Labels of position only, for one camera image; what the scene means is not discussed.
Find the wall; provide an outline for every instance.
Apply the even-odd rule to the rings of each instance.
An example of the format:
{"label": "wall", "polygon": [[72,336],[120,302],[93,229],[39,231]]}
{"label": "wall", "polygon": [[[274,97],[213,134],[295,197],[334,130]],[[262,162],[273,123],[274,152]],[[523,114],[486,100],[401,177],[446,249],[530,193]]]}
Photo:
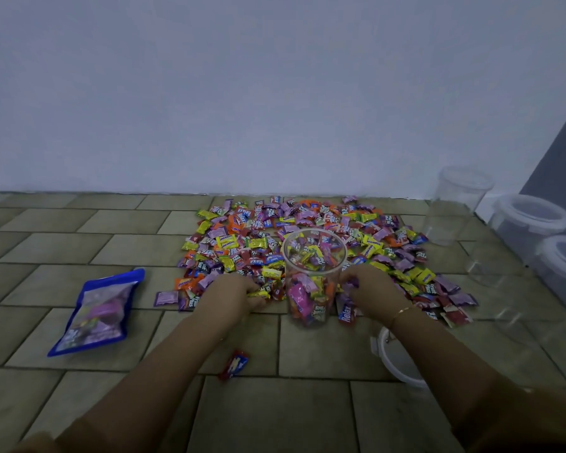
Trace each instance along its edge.
{"label": "wall", "polygon": [[566,120],[566,0],[0,0],[0,190],[517,192]]}

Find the tiled floor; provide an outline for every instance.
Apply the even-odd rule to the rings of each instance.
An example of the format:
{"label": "tiled floor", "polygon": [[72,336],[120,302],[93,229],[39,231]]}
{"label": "tiled floor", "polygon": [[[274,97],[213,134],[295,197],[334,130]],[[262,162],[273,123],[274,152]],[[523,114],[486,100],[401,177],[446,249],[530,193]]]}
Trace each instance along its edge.
{"label": "tiled floor", "polygon": [[[251,197],[251,200],[267,197]],[[195,212],[225,197],[119,194],[0,194],[0,451],[30,433],[57,435],[123,378],[184,317],[152,307],[173,289]],[[339,203],[339,197],[332,201]],[[424,200],[362,199],[419,228]],[[474,218],[459,243],[426,244],[429,266],[471,292],[475,323],[453,330],[491,365],[524,386],[566,388],[566,310],[534,277],[513,277],[500,292],[468,278],[474,241],[489,230]],[[499,258],[512,258],[500,250]],[[84,281],[143,266],[128,339],[46,358]],[[508,336],[494,318],[522,314]],[[330,320],[307,330],[273,303],[239,324],[193,380],[160,451],[253,449],[368,453],[456,451],[431,396],[394,380],[371,354],[373,324]],[[215,378],[230,353],[251,355],[242,376]]]}

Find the blue plastic bag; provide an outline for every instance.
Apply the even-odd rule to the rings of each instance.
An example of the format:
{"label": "blue plastic bag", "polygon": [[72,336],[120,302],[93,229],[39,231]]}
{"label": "blue plastic bag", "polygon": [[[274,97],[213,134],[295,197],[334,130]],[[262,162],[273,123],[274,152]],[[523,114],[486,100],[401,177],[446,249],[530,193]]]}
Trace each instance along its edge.
{"label": "blue plastic bag", "polygon": [[76,353],[124,340],[132,297],[145,279],[145,270],[90,280],[84,283],[65,333],[48,357]]}

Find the plastic jar with candy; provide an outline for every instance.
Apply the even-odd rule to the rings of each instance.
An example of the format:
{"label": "plastic jar with candy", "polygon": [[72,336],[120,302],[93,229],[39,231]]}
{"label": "plastic jar with candy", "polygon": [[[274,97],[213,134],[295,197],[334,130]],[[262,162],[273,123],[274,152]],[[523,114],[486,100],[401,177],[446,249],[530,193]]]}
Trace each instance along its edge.
{"label": "plastic jar with candy", "polygon": [[281,252],[292,317],[305,326],[324,324],[347,257],[346,245],[332,232],[302,229],[286,237]]}

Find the gold bracelet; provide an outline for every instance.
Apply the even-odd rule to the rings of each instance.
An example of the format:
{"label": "gold bracelet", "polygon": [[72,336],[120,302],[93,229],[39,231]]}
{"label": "gold bracelet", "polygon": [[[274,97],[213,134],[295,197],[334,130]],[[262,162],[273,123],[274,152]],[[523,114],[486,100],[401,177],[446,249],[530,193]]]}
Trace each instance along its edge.
{"label": "gold bracelet", "polygon": [[392,321],[390,322],[390,327],[388,328],[389,331],[392,331],[392,327],[394,326],[394,321],[400,316],[402,315],[404,312],[406,312],[407,310],[413,308],[413,305],[409,305],[408,307],[405,307],[401,310],[398,311],[398,313],[396,315],[394,315],[394,318],[392,319]]}

